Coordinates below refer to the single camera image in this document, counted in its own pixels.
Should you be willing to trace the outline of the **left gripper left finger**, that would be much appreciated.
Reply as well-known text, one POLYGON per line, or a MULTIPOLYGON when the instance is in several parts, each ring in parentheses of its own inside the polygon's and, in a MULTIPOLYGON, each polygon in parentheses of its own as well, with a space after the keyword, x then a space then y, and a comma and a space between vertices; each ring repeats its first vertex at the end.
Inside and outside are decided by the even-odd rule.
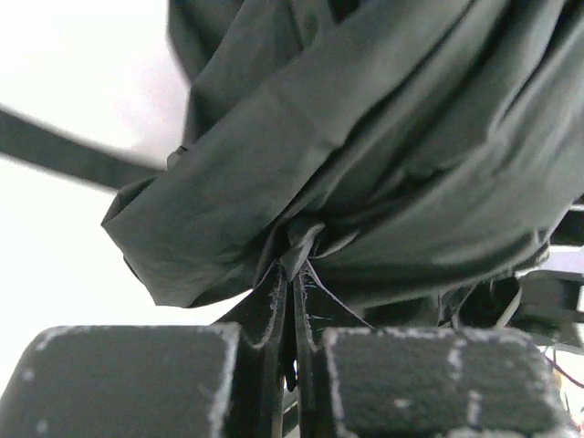
POLYGON ((279 437, 287 281, 273 266, 209 326, 62 326, 25 349, 4 437, 279 437))

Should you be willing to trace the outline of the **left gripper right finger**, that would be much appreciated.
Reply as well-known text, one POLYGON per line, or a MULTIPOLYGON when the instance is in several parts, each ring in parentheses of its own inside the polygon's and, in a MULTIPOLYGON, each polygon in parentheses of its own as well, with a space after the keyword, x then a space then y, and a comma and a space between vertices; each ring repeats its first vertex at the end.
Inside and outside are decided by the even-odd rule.
POLYGON ((292 283, 304 437, 571 437, 521 331, 371 328, 304 265, 292 283))

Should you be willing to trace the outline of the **black folding umbrella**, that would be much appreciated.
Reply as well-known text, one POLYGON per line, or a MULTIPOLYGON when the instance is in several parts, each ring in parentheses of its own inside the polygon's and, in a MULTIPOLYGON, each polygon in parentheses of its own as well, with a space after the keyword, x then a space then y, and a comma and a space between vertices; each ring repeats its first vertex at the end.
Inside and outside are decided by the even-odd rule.
POLYGON ((162 306, 309 264, 389 306, 546 259, 583 194, 580 1, 171 1, 189 83, 155 170, 10 109, 1 150, 117 189, 102 227, 162 306))

